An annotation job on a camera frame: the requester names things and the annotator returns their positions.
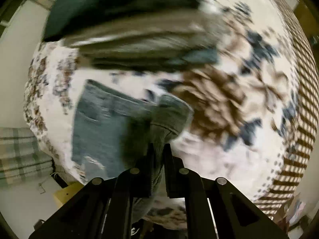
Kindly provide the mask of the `blue denim jeans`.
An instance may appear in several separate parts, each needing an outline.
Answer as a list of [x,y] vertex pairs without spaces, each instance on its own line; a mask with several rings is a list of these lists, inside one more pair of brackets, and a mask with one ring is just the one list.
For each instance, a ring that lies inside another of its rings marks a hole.
[[151,197],[135,199],[133,221],[150,209],[162,179],[164,145],[177,138],[191,121],[192,108],[171,94],[158,102],[135,99],[94,80],[87,80],[77,104],[72,135],[72,161],[79,165],[81,179],[105,180],[135,167],[155,151],[151,168]]

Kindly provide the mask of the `yellow wooden block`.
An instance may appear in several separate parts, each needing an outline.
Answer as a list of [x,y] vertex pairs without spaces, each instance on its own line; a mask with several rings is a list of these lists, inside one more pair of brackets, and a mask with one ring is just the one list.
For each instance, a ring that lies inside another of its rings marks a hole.
[[74,195],[76,195],[84,186],[75,182],[66,188],[60,189],[53,194],[53,199],[58,208],[66,204]]

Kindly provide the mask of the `floral fleece blanket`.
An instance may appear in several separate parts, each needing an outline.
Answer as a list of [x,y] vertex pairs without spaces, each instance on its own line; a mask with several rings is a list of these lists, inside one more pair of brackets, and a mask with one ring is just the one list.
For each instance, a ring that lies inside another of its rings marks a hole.
[[154,103],[171,94],[193,110],[168,143],[172,154],[202,177],[226,178],[273,217],[293,196],[316,139],[318,74],[309,42],[285,0],[200,0],[194,9],[221,15],[226,32],[218,62],[186,71],[101,69],[64,46],[64,37],[42,40],[25,85],[25,121],[40,148],[86,184],[71,159],[86,81]]

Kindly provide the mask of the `plaid green beige cloth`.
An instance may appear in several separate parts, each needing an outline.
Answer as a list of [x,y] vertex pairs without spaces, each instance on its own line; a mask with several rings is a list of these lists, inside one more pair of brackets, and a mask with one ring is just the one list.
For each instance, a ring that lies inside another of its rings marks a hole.
[[53,173],[53,159],[29,128],[1,128],[1,188]]

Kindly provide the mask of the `grey furry folded garment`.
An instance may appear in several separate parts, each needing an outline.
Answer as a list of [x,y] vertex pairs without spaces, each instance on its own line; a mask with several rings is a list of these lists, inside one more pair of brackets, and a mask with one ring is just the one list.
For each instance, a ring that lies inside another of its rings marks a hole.
[[91,61],[169,59],[191,50],[216,48],[226,32],[219,14],[177,9],[123,18],[92,26],[63,38]]

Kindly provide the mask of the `dark green folded garment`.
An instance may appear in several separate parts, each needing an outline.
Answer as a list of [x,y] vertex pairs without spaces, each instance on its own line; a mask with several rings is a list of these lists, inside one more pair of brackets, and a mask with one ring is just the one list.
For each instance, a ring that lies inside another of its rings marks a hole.
[[120,18],[175,8],[197,8],[200,0],[57,0],[43,41],[55,42],[82,29]]

